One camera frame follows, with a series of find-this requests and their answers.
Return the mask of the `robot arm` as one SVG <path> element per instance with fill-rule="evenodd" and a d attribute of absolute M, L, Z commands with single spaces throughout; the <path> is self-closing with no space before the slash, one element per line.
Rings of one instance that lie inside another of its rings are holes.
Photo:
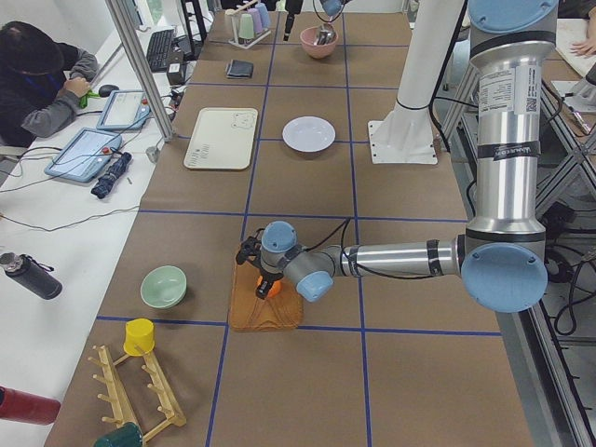
<path fill-rule="evenodd" d="M 318 11 L 316 2 L 312 2 L 313 12 L 323 22 L 332 23 L 343 14 L 350 0 L 320 0 L 319 3 L 321 11 Z"/>
<path fill-rule="evenodd" d="M 477 202 L 464 234 L 444 242 L 330 246 L 298 242 L 294 228 L 275 221 L 240 245 L 237 264 L 261 274 L 256 295 L 291 281 L 315 302 L 337 276 L 395 279 L 459 276 L 480 305 L 516 313 L 539 302 L 548 284 L 545 229 L 535 217 L 540 156 L 543 61 L 555 46 L 554 1 L 424 1 L 393 110 L 369 123 L 372 161 L 431 164 L 430 110 L 434 89 L 463 18 L 471 22 L 469 59 L 480 75 Z"/>

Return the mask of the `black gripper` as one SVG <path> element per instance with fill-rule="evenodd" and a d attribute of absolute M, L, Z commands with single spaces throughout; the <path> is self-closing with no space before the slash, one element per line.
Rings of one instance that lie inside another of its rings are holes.
<path fill-rule="evenodd" d="M 243 240 L 236 254 L 236 264 L 243 265 L 248 262 L 259 271 L 261 277 L 257 280 L 255 294 L 258 298 L 265 299 L 271 290 L 271 282 L 273 288 L 281 287 L 281 274 L 270 272 L 263 267 L 261 246 L 258 237 L 250 236 Z"/>

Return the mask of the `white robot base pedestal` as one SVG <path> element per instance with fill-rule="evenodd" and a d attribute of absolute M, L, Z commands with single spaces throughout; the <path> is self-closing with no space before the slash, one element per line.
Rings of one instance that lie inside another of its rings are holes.
<path fill-rule="evenodd" d="M 448 49 L 459 30 L 464 0 L 421 1 L 393 110 L 371 121 L 369 141 L 374 164 L 438 162 L 430 104 Z"/>

